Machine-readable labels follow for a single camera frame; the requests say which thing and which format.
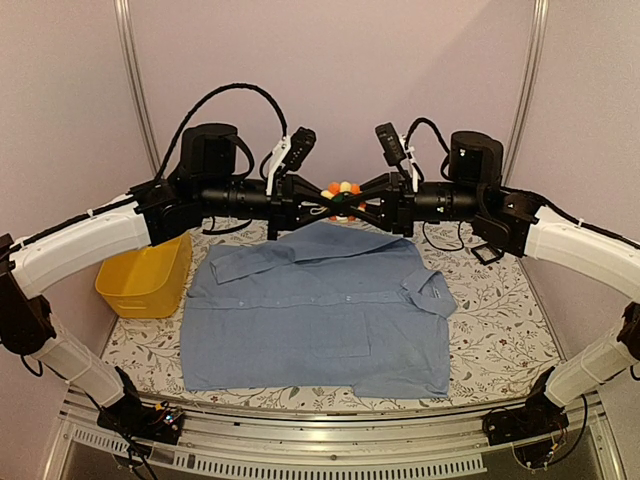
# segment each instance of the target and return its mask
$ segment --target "metal edge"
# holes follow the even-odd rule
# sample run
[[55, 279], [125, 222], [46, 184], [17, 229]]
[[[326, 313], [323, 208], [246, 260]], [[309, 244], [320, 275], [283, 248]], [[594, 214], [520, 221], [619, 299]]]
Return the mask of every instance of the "metal edge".
[[60, 416], [56, 417], [51, 438], [48, 442], [49, 447], [46, 449], [49, 455], [45, 460], [42, 472], [41, 478], [43, 480], [58, 480], [61, 478], [69, 448], [71, 447], [70, 432], [72, 430], [73, 425]]
[[589, 428], [604, 480], [626, 479], [611, 424], [606, 419], [598, 419]]
[[131, 15], [129, 13], [129, 0], [114, 0], [114, 7], [118, 23], [118, 32], [120, 34], [120, 44], [122, 46], [122, 57], [127, 71], [131, 98], [136, 111], [142, 142], [147, 153], [151, 171], [156, 174], [160, 169], [161, 162], [153, 133], [153, 126], [151, 124], [151, 116], [149, 115], [144, 95], [142, 76], [140, 74], [140, 66], [138, 64], [138, 56], [133, 37]]
[[529, 114], [531, 100], [533, 99], [533, 91], [536, 83], [536, 77], [538, 75], [540, 58], [542, 57], [548, 7], [548, 0], [536, 0], [533, 21], [531, 24], [531, 34], [529, 36], [529, 48], [527, 51], [527, 59], [522, 79], [522, 87], [520, 89], [520, 98], [513, 126], [511, 128], [511, 134], [509, 135], [509, 140], [507, 142], [504, 164], [505, 185], [509, 183], [513, 174], [516, 156], [520, 149], [527, 115]]
[[[589, 394], [587, 398], [590, 405], [588, 424], [591, 426], [600, 421], [606, 428], [606, 414], [598, 395]], [[95, 425], [97, 412], [92, 405], [86, 404], [81, 397], [70, 400], [72, 403], [66, 403], [61, 411], [61, 417], [68, 423], [113, 435], [113, 432], [103, 431]], [[409, 419], [397, 419], [389, 423], [375, 422], [375, 428], [362, 425], [359, 421], [347, 421], [342, 425], [318, 422], [317, 425], [304, 425], [304, 432], [296, 421], [251, 421], [216, 414], [203, 415], [197, 419], [189, 418], [187, 413], [184, 441], [176, 447], [151, 445], [154, 452], [168, 459], [181, 452], [272, 466], [295, 464], [329, 467], [337, 465], [332, 456], [337, 455], [339, 463], [348, 468], [355, 465], [373, 467], [385, 463], [399, 465], [430, 462], [470, 453], [485, 454], [547, 438], [547, 435], [543, 435], [514, 444], [490, 447], [480, 428], [482, 415], [487, 411], [488, 409], [477, 412], [474, 418], [466, 415], [458, 416], [463, 418], [449, 418], [445, 423], [438, 418], [424, 418], [418, 422]], [[582, 402], [573, 402], [568, 406], [567, 414], [570, 419], [569, 429], [578, 429], [584, 415]], [[272, 435], [265, 436], [264, 433], [271, 428]], [[405, 440], [398, 438], [398, 429], [404, 429]], [[446, 445], [434, 451], [433, 445], [438, 439], [445, 441]], [[602, 452], [602, 455], [607, 454], [606, 450]]]
[[531, 281], [531, 276], [529, 275], [529, 272], [527, 271], [526, 266], [522, 262], [522, 259], [516, 258], [516, 262], [518, 262], [518, 264], [520, 265], [522, 274], [524, 275], [524, 278], [527, 280], [527, 283], [529, 284], [529, 288], [531, 289], [531, 293], [533, 293], [533, 297], [536, 299], [538, 308], [542, 312], [542, 316], [544, 317], [545, 323], [547, 324], [547, 327], [549, 328], [549, 332], [551, 333], [551, 338], [553, 339], [553, 343], [555, 344], [558, 350], [558, 354], [560, 355], [560, 360], [565, 362], [567, 360], [567, 352], [565, 352], [562, 342], [560, 341], [560, 336], [558, 335], [558, 332], [556, 331], [555, 327], [553, 326], [553, 323], [551, 322], [551, 317], [547, 313], [547, 309], [544, 306], [544, 302], [542, 301], [540, 294], [536, 290], [534, 283]]

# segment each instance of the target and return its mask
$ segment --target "white wall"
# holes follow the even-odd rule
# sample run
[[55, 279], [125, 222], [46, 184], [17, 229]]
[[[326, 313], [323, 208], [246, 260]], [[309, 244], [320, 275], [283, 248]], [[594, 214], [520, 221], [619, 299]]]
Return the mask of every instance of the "white wall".
[[[150, 175], [113, 2], [0, 2], [0, 233], [30, 235]], [[96, 268], [53, 287], [53, 309], [99, 352], [113, 314]], [[0, 347], [0, 478], [37, 478], [66, 391]]]
[[[531, 115], [513, 186], [640, 239], [640, 3], [551, 2]], [[561, 267], [527, 262], [573, 355], [619, 322], [621, 295]], [[601, 390], [630, 479], [640, 478], [640, 385], [625, 372]]]
[[[533, 2], [509, 0], [131, 3], [161, 153], [206, 92], [257, 83], [280, 103], [291, 133], [316, 131], [301, 174], [318, 186], [382, 173], [374, 128], [388, 121], [404, 133], [424, 115], [447, 138], [477, 129], [506, 139], [532, 14]], [[214, 99], [193, 124], [216, 121], [237, 125], [258, 162], [279, 137], [269, 105], [251, 92]], [[414, 138], [425, 173], [439, 179], [437, 142], [426, 128]]]

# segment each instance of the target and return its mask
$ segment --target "black cable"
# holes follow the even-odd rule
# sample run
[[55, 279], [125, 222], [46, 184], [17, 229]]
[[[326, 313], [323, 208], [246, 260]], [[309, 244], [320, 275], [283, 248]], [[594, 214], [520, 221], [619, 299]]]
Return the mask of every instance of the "black cable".
[[[117, 420], [113, 420], [111, 418], [111, 414], [109, 412], [107, 412], [102, 405], [100, 405], [98, 402], [96, 402], [95, 399], [91, 395], [89, 395], [87, 392], [84, 392], [84, 394], [89, 398], [89, 400], [91, 400], [91, 403], [93, 403], [93, 406], [96, 407], [98, 409], [98, 411], [104, 415], [104, 418], [106, 418], [107, 421], [111, 424], [111, 426], [113, 427], [113, 430], [118, 435], [120, 435], [122, 437], [122, 439], [125, 442], [127, 442], [127, 444], [129, 444], [129, 448], [130, 448], [129, 459], [130, 459], [130, 462], [133, 459], [133, 454], [131, 453], [131, 450], [133, 450], [134, 452], [136, 452], [138, 457], [140, 457], [140, 460], [142, 461], [142, 464], [145, 466], [145, 468], [149, 472], [149, 475], [151, 475], [151, 478], [153, 480], [158, 480], [158, 477], [155, 474], [155, 472], [153, 471], [153, 469], [151, 468], [151, 465], [149, 465], [149, 462], [147, 462], [147, 459], [145, 458], [144, 453], [142, 453], [140, 451], [140, 449], [138, 448], [138, 444], [136, 443], [135, 440], [133, 440], [131, 438], [131, 435], [123, 432], [122, 429], [120, 428], [120, 426], [118, 425], [118, 421]], [[144, 477], [140, 476], [140, 474], [138, 474], [138, 472], [135, 471], [135, 469], [132, 469], [132, 471], [136, 474], [136, 476], [138, 478], [142, 478], [143, 480], [145, 480]]]
[[169, 148], [167, 149], [167, 153], [165, 153], [164, 155], [162, 164], [160, 165], [160, 169], [156, 173], [155, 177], [153, 177], [153, 181], [150, 188], [153, 188], [155, 185], [157, 185], [160, 179], [162, 178], [162, 176], [164, 175], [164, 171], [167, 169], [167, 165], [169, 164], [169, 159], [173, 154], [173, 150], [176, 148], [176, 145], [178, 144], [178, 140], [180, 140], [180, 135], [182, 135], [182, 131], [187, 126], [187, 123], [189, 123], [189, 120], [191, 120], [191, 118], [196, 114], [198, 110], [200, 110], [200, 108], [205, 103], [207, 103], [216, 95], [226, 92], [228, 90], [251, 90], [258, 93], [262, 97], [264, 97], [267, 100], [267, 102], [271, 104], [271, 106], [276, 112], [276, 115], [278, 115], [278, 119], [280, 120], [280, 125], [282, 126], [282, 136], [283, 137], [287, 136], [287, 120], [284, 117], [284, 113], [282, 113], [282, 109], [280, 108], [280, 105], [278, 105], [278, 102], [276, 102], [275, 99], [266, 90], [263, 90], [257, 85], [253, 85], [251, 83], [230, 83], [228, 85], [223, 85], [221, 87], [216, 88], [215, 90], [210, 91], [200, 100], [198, 100], [196, 104], [191, 108], [191, 110], [189, 110], [189, 112], [187, 112], [185, 117], [182, 119], [182, 121], [180, 122], [180, 125], [178, 125], [178, 129], [176, 130], [176, 133], [173, 134], [173, 138], [169, 143]]
[[253, 158], [253, 153], [251, 152], [249, 145], [244, 143], [244, 141], [238, 135], [228, 135], [226, 138], [231, 143], [233, 143], [236, 147], [238, 147], [240, 151], [244, 153], [244, 156], [247, 157], [247, 162], [249, 163], [247, 170], [245, 172], [238, 173], [236, 175], [231, 175], [231, 181], [241, 182], [242, 180], [247, 178], [249, 175], [251, 175], [251, 172], [253, 172], [253, 169], [256, 166], [256, 161]]
[[574, 216], [570, 215], [569, 213], [565, 212], [564, 210], [562, 210], [560, 207], [558, 207], [557, 205], [555, 205], [551, 200], [549, 200], [548, 198], [540, 195], [539, 193], [535, 193], [535, 192], [530, 192], [527, 190], [518, 190], [517, 188], [510, 188], [510, 187], [501, 187], [502, 190], [506, 191], [506, 192], [510, 192], [510, 193], [522, 193], [526, 196], [528, 196], [529, 198], [532, 198], [540, 203], [542, 203], [543, 205], [549, 207], [551, 210], [553, 210], [555, 213], [557, 213], [558, 215], [560, 215], [562, 218], [564, 218], [565, 220], [568, 220], [569, 222], [575, 224], [575, 225], [580, 225], [582, 228], [586, 228], [587, 230], [591, 230], [592, 232], [596, 232], [600, 235], [604, 235], [605, 237], [611, 238], [613, 240], [618, 240], [620, 242], [626, 243], [627, 245], [640, 250], [640, 244], [634, 242], [633, 240], [629, 240], [628, 238], [612, 232], [610, 230], [607, 230], [605, 228], [602, 227], [598, 227], [597, 225], [592, 225], [590, 223], [585, 223], [582, 222], [580, 223], [580, 221], [575, 218]]
[[432, 120], [429, 120], [428, 118], [425, 118], [425, 117], [418, 117], [411, 124], [411, 126], [409, 127], [409, 131], [407, 132], [407, 135], [405, 137], [405, 147], [410, 145], [411, 136], [416, 131], [418, 126], [422, 124], [429, 125], [431, 127], [431, 130], [433, 130], [433, 133], [435, 133], [436, 137], [438, 138], [438, 142], [440, 143], [440, 146], [445, 152], [447, 152], [447, 154], [449, 154], [450, 152], [449, 146], [447, 145], [447, 142], [444, 141], [444, 137], [440, 133], [440, 129], [438, 129], [438, 126]]
[[215, 217], [213, 217], [212, 220], [213, 220], [213, 224], [211, 225], [211, 228], [208, 230], [202, 231], [204, 235], [226, 235], [229, 233], [236, 233], [236, 232], [239, 232], [240, 230], [244, 230], [245, 228], [247, 228], [249, 225], [251, 225], [251, 222], [253, 221], [253, 220], [248, 220], [240, 225], [236, 225], [235, 227], [229, 227], [223, 230], [214, 230], [213, 227], [216, 224]]
[[[97, 208], [96, 210], [93, 211], [94, 215], [100, 215], [102, 213], [106, 213], [109, 212], [111, 210], [114, 210], [116, 208], [122, 207], [124, 205], [128, 205], [129, 203], [133, 203], [134, 201], [138, 200], [138, 198], [145, 196], [147, 193], [149, 193], [151, 190], [153, 190], [153, 188], [155, 188], [155, 186], [160, 182], [160, 179], [162, 178], [162, 176], [164, 175], [165, 170], [167, 169], [167, 165], [169, 164], [169, 159], [171, 158], [171, 155], [173, 154], [173, 151], [176, 148], [176, 145], [178, 144], [178, 140], [180, 140], [180, 135], [182, 135], [182, 131], [185, 129], [185, 127], [187, 126], [187, 123], [189, 123], [189, 121], [191, 120], [191, 118], [196, 114], [196, 112], [205, 104], [207, 103], [209, 100], [211, 100], [213, 97], [215, 97], [216, 95], [226, 92], [228, 90], [251, 90], [254, 91], [256, 93], [258, 93], [259, 95], [261, 95], [262, 97], [264, 97], [267, 102], [269, 102], [269, 104], [273, 107], [273, 109], [276, 112], [276, 115], [278, 116], [278, 119], [280, 120], [280, 125], [282, 127], [282, 136], [285, 137], [287, 135], [287, 120], [284, 117], [284, 113], [282, 112], [282, 109], [280, 108], [280, 105], [278, 105], [278, 103], [275, 101], [275, 99], [266, 91], [263, 90], [262, 88], [260, 88], [257, 85], [253, 85], [251, 83], [230, 83], [228, 85], [223, 85], [221, 87], [216, 88], [215, 90], [212, 90], [211, 92], [207, 93], [204, 97], [202, 97], [198, 102], [196, 102], [196, 104], [191, 108], [191, 110], [189, 110], [189, 112], [187, 113], [187, 115], [182, 119], [182, 121], [180, 122], [180, 125], [178, 126], [178, 129], [176, 130], [176, 132], [173, 135], [173, 138], [171, 139], [171, 142], [169, 143], [169, 148], [167, 149], [167, 152], [164, 155], [164, 158], [162, 160], [162, 164], [160, 166], [160, 169], [158, 170], [158, 172], [155, 174], [155, 176], [153, 177], [153, 180], [151, 181], [151, 183], [149, 184], [149, 186], [147, 188], [145, 188], [141, 193], [138, 193], [136, 196], [130, 196], [128, 198], [125, 198], [124, 200], [120, 200], [118, 202], [115, 203], [111, 203], [109, 205], [105, 205], [104, 207], [100, 207]], [[247, 160], [249, 161], [249, 171], [248, 173], [242, 173], [239, 175], [239, 177], [236, 178], [236, 180], [240, 179], [242, 180], [243, 178], [246, 178], [251, 171], [253, 170], [254, 166], [255, 166], [255, 161], [253, 160], [253, 155], [251, 154], [247, 154]], [[75, 217], [69, 218], [67, 220], [65, 220], [64, 222], [55, 225], [53, 227], [47, 228], [46, 230], [43, 230], [40, 233], [37, 233], [35, 235], [32, 235], [31, 237], [27, 238], [26, 240], [24, 240], [23, 242], [21, 242], [20, 244], [16, 244], [14, 245], [9, 251], [5, 252], [2, 257], [0, 257], [0, 261], [4, 260], [8, 255], [17, 252], [18, 250], [20, 250], [22, 248], [22, 245], [30, 245], [34, 242], [37, 242], [38, 240], [51, 235], [53, 233], [59, 232], [60, 230], [63, 230], [71, 225], [74, 225], [78, 222], [81, 222], [83, 220], [87, 220], [88, 218], [90, 218], [90, 215], [87, 213], [83, 213], [80, 215], [76, 215]]]
[[420, 168], [420, 165], [413, 162], [411, 163], [411, 165], [413, 166], [413, 168], [416, 169], [416, 172], [418, 172], [418, 177], [420, 177], [420, 183], [423, 183], [426, 180], [426, 177], [424, 176], [424, 173], [422, 173], [422, 169]]
[[42, 368], [42, 362], [40, 360], [38, 360], [38, 367], [39, 367], [38, 372], [36, 372], [33, 368], [31, 368], [31, 366], [25, 360], [24, 355], [20, 355], [20, 360], [22, 360], [22, 364], [24, 365], [24, 368], [29, 370], [29, 372], [31, 372], [32, 375], [40, 378], [44, 374], [44, 369]]
[[144, 478], [139, 472], [138, 472], [138, 467], [134, 466], [133, 464], [133, 451], [131, 449], [129, 449], [129, 471], [131, 471], [131, 473], [133, 473], [137, 478], [139, 478], [140, 480], [147, 480], [146, 478]]
[[431, 242], [431, 240], [429, 240], [429, 237], [427, 236], [426, 225], [427, 225], [427, 222], [422, 222], [422, 235], [424, 235], [424, 239], [427, 241], [427, 243], [431, 245], [433, 248], [435, 248], [436, 250], [440, 250], [441, 252], [459, 252], [461, 250], [464, 250], [465, 245], [464, 245], [464, 240], [462, 239], [462, 232], [461, 232], [462, 222], [458, 222], [458, 240], [460, 240], [460, 246], [455, 248], [441, 248], [434, 245]]
[[440, 175], [442, 175], [442, 178], [444, 178], [445, 180], [451, 182], [453, 180], [451, 180], [451, 177], [449, 176], [449, 174], [445, 171], [446, 168], [449, 166], [449, 155], [447, 155], [446, 157], [444, 157], [444, 160], [442, 161], [442, 163], [440, 164]]
[[266, 157], [264, 157], [264, 159], [262, 159], [262, 162], [260, 162], [260, 168], [259, 168], [260, 178], [262, 178], [262, 180], [264, 180], [265, 182], [267, 181], [267, 175], [264, 173], [264, 167], [269, 161], [269, 159], [271, 158], [271, 155], [272, 153], [269, 152], [269, 154]]
[[[40, 371], [36, 372], [34, 369], [32, 369], [29, 366], [29, 364], [27, 363], [27, 361], [24, 358], [24, 355], [20, 355], [20, 359], [22, 360], [22, 364], [25, 366], [25, 368], [27, 370], [29, 370], [29, 372], [31, 372], [36, 377], [42, 377], [42, 375], [44, 373], [44, 369], [42, 367], [42, 362], [40, 360], [38, 360], [38, 365], [40, 366]], [[51, 369], [51, 371], [53, 373], [55, 373], [56, 375], [58, 375], [60, 378], [62, 378], [64, 380], [64, 377], [62, 377], [62, 375], [60, 375], [58, 372], [56, 372], [51, 367], [49, 367], [49, 368]], [[142, 463], [144, 464], [144, 466], [146, 467], [147, 471], [151, 475], [151, 478], [153, 480], [158, 480], [158, 477], [156, 476], [155, 472], [151, 468], [151, 465], [149, 465], [149, 463], [147, 462], [144, 454], [138, 448], [138, 444], [135, 442], [135, 440], [133, 440], [130, 435], [128, 435], [127, 433], [122, 431], [122, 429], [118, 425], [117, 420], [112, 420], [111, 419], [111, 415], [109, 414], [109, 412], [107, 412], [104, 409], [104, 407], [102, 407], [102, 405], [100, 405], [98, 402], [96, 402], [95, 399], [91, 395], [89, 395], [87, 392], [84, 392], [84, 394], [89, 398], [89, 400], [91, 400], [91, 403], [93, 403], [93, 405], [98, 409], [98, 411], [101, 412], [104, 415], [104, 418], [106, 418], [107, 421], [111, 424], [111, 426], [113, 427], [114, 431], [118, 435], [120, 435], [125, 442], [127, 442], [129, 444], [129, 465], [131, 465], [131, 462], [132, 462], [132, 453], [131, 453], [131, 451], [133, 450], [140, 457], [140, 460], [142, 460]], [[136, 472], [135, 469], [132, 469], [132, 471], [136, 474], [136, 476], [138, 478], [141, 478], [142, 480], [146, 480], [144, 477], [140, 476], [140, 474], [138, 474], [138, 472]]]
[[584, 432], [587, 429], [587, 420], [589, 419], [589, 404], [587, 403], [587, 397], [585, 397], [584, 395], [581, 395], [581, 396], [582, 396], [582, 404], [584, 405], [584, 418], [582, 419], [582, 428], [580, 428], [580, 433], [578, 434], [578, 438], [576, 438], [576, 441], [573, 443], [573, 445], [571, 445], [571, 448], [567, 451], [567, 453], [565, 453], [562, 457], [556, 460], [551, 460], [551, 462], [547, 464], [548, 467], [552, 465], [557, 465], [558, 463], [565, 460], [569, 455], [571, 455], [574, 452], [574, 450], [580, 444], [580, 440], [582, 440]]

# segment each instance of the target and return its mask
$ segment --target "yellow plastic bin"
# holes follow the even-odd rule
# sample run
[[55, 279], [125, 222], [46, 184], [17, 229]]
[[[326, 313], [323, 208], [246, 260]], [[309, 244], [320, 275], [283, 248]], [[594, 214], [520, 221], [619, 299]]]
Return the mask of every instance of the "yellow plastic bin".
[[106, 260], [96, 290], [123, 318], [166, 318], [180, 305], [190, 264], [191, 237], [186, 233]]

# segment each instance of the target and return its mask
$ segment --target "table surface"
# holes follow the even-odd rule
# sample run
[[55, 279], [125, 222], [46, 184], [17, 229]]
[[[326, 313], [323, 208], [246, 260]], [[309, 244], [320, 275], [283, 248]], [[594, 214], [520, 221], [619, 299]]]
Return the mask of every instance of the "table surface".
[[[234, 225], [217, 221], [216, 228]], [[351, 228], [378, 231], [356, 222]], [[457, 224], [427, 225], [436, 245], [454, 247]], [[444, 399], [398, 400], [361, 398], [351, 388], [335, 386], [229, 389], [189, 392], [184, 388], [180, 363], [180, 307], [166, 319], [123, 319], [116, 322], [103, 359], [122, 367], [143, 392], [194, 402], [241, 405], [303, 411], [379, 411], [468, 406], [512, 400], [525, 396], [535, 379], [560, 361], [547, 320], [538, 306], [518, 261], [507, 256], [482, 266], [469, 251], [482, 243], [463, 227], [466, 248], [449, 253], [433, 249], [416, 224], [412, 241], [425, 265], [443, 272], [458, 310], [449, 318], [451, 384]], [[255, 245], [266, 239], [266, 223], [253, 222], [247, 229], [224, 236], [192, 232], [193, 274], [213, 244]]]

